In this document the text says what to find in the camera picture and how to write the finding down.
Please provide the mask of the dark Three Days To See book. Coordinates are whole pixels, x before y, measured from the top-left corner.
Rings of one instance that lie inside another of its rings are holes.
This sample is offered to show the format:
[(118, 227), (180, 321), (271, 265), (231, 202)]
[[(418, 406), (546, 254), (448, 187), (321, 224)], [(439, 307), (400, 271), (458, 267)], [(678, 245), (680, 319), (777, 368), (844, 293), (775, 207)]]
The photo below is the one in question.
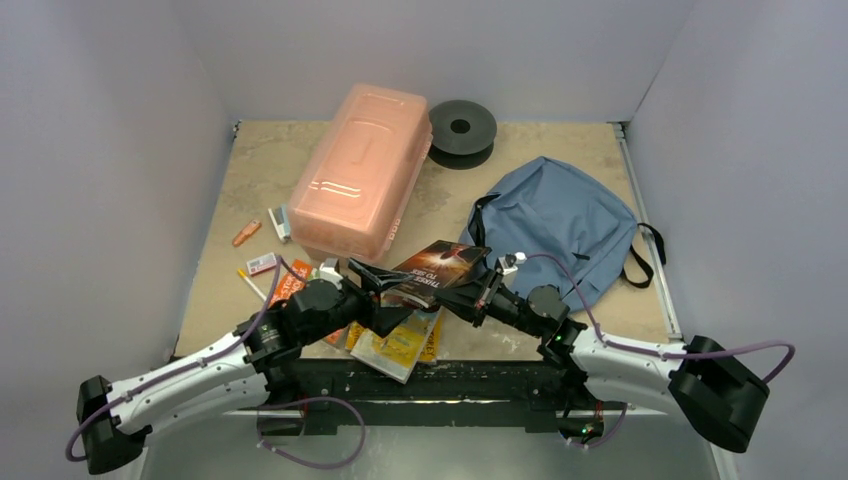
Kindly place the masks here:
[(411, 278), (382, 295), (383, 307), (413, 310), (437, 309), (435, 293), (468, 282), (482, 272), (491, 249), (446, 240), (437, 240), (394, 267)]

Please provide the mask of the blue backpack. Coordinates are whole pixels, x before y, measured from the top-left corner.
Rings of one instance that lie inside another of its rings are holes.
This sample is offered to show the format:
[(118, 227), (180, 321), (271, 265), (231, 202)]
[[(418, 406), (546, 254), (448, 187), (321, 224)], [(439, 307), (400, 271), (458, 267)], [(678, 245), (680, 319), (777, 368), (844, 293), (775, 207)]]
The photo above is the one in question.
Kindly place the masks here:
[(523, 252), (528, 261), (512, 283), (520, 296), (543, 285), (559, 289), (574, 311), (593, 306), (633, 258), (651, 285), (652, 266), (634, 249), (642, 222), (616, 194), (579, 168), (538, 157), (506, 174), (478, 198), (459, 237), (485, 246), (488, 261)]

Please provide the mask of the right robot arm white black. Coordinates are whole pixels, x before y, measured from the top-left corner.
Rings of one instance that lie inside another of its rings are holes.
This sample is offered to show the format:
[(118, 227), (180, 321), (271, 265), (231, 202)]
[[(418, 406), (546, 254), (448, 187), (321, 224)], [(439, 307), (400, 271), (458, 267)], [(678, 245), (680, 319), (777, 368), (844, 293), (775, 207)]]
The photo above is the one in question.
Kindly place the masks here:
[(554, 285), (520, 296), (503, 275), (436, 291), (460, 319), (497, 320), (539, 339), (543, 362), (562, 374), (561, 392), (576, 407), (616, 402), (685, 419), (701, 437), (730, 452), (747, 451), (770, 395), (766, 382), (716, 341), (654, 344), (609, 335), (573, 320)]

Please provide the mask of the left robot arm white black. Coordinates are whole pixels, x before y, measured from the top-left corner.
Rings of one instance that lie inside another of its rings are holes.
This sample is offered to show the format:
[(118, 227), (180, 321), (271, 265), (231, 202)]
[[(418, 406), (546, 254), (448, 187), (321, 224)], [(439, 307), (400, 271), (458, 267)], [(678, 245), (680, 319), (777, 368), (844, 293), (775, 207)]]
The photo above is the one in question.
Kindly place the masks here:
[(215, 413), (235, 393), (275, 409), (292, 405), (298, 382), (282, 370), (304, 347), (352, 322), (386, 336), (412, 312), (381, 304), (382, 293), (411, 280), (411, 274), (357, 260), (349, 267), (357, 281), (345, 275), (307, 280), (286, 299), (266, 300), (233, 332), (157, 370), (119, 381), (101, 375), (83, 381), (66, 459), (85, 463), (91, 475), (120, 469), (142, 454), (157, 428), (184, 418), (180, 407), (210, 393), (217, 396)]

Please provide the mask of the orange green Treehouse book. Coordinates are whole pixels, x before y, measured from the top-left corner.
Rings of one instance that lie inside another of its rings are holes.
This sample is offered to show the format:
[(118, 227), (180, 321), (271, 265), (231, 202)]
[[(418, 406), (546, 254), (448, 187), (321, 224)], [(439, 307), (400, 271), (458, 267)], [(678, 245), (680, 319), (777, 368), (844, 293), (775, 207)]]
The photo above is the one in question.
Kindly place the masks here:
[[(313, 278), (314, 267), (308, 262), (296, 259), (290, 263), (290, 267), (303, 280), (310, 280)], [(303, 280), (299, 280), (294, 274), (288, 270), (284, 270), (283, 276), (274, 289), (274, 293), (271, 297), (271, 304), (282, 300), (288, 300), (292, 294), (303, 288), (305, 284)], [(346, 339), (346, 335), (347, 327), (344, 327), (325, 336), (324, 342), (334, 347), (341, 347)]]

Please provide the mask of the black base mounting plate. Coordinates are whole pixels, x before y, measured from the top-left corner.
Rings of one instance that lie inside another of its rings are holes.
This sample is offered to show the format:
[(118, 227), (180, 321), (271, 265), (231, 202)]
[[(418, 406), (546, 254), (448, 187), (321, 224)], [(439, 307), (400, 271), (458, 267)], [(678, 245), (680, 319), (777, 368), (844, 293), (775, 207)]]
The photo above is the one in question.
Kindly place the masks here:
[(400, 383), (355, 360), (300, 359), (272, 375), (263, 409), (243, 409), (271, 438), (334, 435), (356, 417), (368, 426), (510, 427), (559, 433), (575, 442), (601, 437), (602, 402), (580, 375), (541, 361), (443, 361), (417, 366)]

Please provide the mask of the small red white box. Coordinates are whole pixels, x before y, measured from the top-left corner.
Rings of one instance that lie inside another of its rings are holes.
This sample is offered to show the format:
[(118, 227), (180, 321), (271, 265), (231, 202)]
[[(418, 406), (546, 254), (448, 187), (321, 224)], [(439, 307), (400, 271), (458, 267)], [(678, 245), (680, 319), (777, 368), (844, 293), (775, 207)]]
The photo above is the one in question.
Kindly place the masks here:
[(246, 262), (246, 273), (250, 277), (274, 270), (277, 265), (277, 255), (266, 253)]

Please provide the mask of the yellow white pencil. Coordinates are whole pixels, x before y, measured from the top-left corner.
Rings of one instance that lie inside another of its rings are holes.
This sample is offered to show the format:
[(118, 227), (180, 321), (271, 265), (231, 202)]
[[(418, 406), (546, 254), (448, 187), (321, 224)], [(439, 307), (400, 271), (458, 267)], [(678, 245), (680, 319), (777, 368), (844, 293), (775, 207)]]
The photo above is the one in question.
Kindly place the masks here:
[(246, 283), (246, 285), (257, 295), (259, 299), (261, 299), (262, 301), (267, 300), (267, 294), (263, 292), (258, 285), (255, 284), (252, 278), (244, 270), (238, 269), (237, 274)]

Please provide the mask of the pink translucent plastic box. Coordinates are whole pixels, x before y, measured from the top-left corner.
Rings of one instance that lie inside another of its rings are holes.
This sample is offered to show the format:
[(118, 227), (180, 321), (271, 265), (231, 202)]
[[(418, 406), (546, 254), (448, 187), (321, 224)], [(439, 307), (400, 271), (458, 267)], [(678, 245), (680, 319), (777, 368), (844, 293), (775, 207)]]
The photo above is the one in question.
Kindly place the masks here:
[(313, 259), (379, 262), (395, 238), (431, 141), (424, 97), (354, 85), (287, 203), (292, 240)]

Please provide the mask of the black filament spool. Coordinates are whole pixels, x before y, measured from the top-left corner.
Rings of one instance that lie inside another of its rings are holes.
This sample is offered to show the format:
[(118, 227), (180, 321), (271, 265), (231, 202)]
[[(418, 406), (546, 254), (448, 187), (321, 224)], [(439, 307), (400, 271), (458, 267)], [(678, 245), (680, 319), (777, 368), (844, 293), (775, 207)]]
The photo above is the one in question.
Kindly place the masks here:
[(468, 170), (486, 162), (494, 149), (498, 125), (484, 106), (448, 100), (429, 111), (432, 141), (428, 156), (452, 170)]

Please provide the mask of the aluminium frame rail right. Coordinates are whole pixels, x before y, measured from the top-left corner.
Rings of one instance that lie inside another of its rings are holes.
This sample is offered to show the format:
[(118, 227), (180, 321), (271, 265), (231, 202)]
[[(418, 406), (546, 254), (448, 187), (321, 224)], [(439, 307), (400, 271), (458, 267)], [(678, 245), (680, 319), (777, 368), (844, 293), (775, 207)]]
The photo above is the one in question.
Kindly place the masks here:
[[(622, 161), (624, 169), (626, 171), (628, 184), (630, 186), (631, 195), (634, 200), (634, 213), (636, 214), (636, 217), (640, 222), (652, 224), (648, 216), (648, 210), (644, 203), (640, 185), (636, 176), (635, 167), (632, 161), (630, 150), (628, 148), (625, 125), (622, 122), (609, 122), (609, 125), (612, 128), (613, 135), (616, 139), (620, 154), (622, 156)], [(669, 285), (665, 275), (665, 268), (664, 264), (661, 261), (660, 251), (658, 244), (656, 243), (656, 238), (654, 234), (651, 233), (646, 227), (641, 227), (640, 230), (643, 243), (645, 244), (648, 254), (650, 255), (652, 268), (655, 272), (653, 284), (655, 285), (655, 288), (657, 290), (657, 295), (663, 311), (664, 323), (668, 337), (670, 340), (682, 341), (684, 339), (684, 335), (681, 331), (673, 300), (671, 298)]]

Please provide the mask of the aluminium frame rail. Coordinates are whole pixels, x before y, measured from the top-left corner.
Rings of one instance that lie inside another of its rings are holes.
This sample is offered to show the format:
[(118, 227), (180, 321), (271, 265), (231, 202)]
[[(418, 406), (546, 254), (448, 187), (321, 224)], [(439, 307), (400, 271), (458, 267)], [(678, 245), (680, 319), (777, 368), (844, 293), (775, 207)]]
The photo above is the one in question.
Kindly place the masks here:
[[(622, 161), (624, 169), (626, 171), (628, 184), (630, 186), (631, 195), (634, 200), (634, 213), (636, 214), (636, 217), (640, 222), (652, 224), (648, 216), (648, 210), (644, 203), (640, 185), (636, 176), (635, 167), (632, 161), (630, 150), (628, 148), (625, 125), (622, 122), (609, 122), (609, 125), (612, 128), (613, 135), (616, 139), (620, 154), (622, 156)], [(669, 285), (665, 275), (665, 268), (664, 264), (661, 261), (660, 251), (658, 244), (656, 243), (656, 238), (654, 234), (651, 233), (646, 227), (641, 227), (640, 230), (643, 243), (645, 244), (648, 254), (650, 255), (652, 268), (655, 272), (653, 284), (655, 285), (655, 288), (657, 290), (657, 295), (663, 311), (664, 323), (668, 337), (670, 340), (682, 341), (684, 339), (684, 335), (681, 331), (673, 300), (671, 298)]]
[(602, 446), (521, 428), (371, 427), (352, 464), (323, 471), (257, 445), (254, 421), (225, 416), (154, 445), (142, 479), (734, 479), (732, 457), (682, 423), (630, 410)]

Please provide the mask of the aluminium frame rail front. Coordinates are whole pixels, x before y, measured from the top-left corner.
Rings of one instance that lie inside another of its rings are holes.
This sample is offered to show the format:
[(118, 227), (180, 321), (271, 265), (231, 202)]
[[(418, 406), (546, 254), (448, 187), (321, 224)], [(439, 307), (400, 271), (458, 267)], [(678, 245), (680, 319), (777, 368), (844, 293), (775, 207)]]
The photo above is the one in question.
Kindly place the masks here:
[(371, 427), (352, 464), (323, 471), (257, 445), (254, 421), (225, 416), (154, 445), (142, 479), (734, 479), (732, 457), (682, 423), (630, 410), (602, 446), (521, 428)]

